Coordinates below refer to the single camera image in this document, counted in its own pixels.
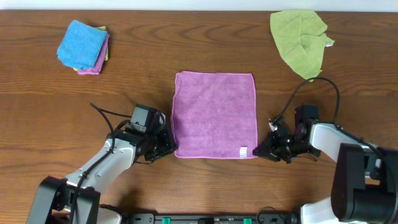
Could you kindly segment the large purple cloth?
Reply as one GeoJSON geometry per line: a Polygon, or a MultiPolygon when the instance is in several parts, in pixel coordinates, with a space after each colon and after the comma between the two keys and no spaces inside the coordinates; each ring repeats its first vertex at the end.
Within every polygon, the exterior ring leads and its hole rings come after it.
{"type": "Polygon", "coordinates": [[[256,88],[250,73],[175,76],[172,132],[181,159],[253,159],[256,88]]]}

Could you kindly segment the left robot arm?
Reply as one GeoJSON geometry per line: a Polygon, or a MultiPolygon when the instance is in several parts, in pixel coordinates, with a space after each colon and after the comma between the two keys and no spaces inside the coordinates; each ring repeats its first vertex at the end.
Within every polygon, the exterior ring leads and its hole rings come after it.
{"type": "Polygon", "coordinates": [[[135,107],[132,116],[111,128],[100,151],[78,170],[62,179],[41,181],[28,223],[124,223],[100,197],[125,170],[144,158],[151,164],[176,150],[165,115],[154,108],[135,107]]]}

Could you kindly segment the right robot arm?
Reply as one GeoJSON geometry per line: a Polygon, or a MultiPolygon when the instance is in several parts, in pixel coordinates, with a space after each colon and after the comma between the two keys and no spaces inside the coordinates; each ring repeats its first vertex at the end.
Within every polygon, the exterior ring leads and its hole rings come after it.
{"type": "Polygon", "coordinates": [[[293,134],[281,125],[253,151],[291,163],[301,154],[335,161],[331,195],[301,206],[300,223],[397,223],[397,151],[365,142],[331,123],[300,120],[293,134]]]}

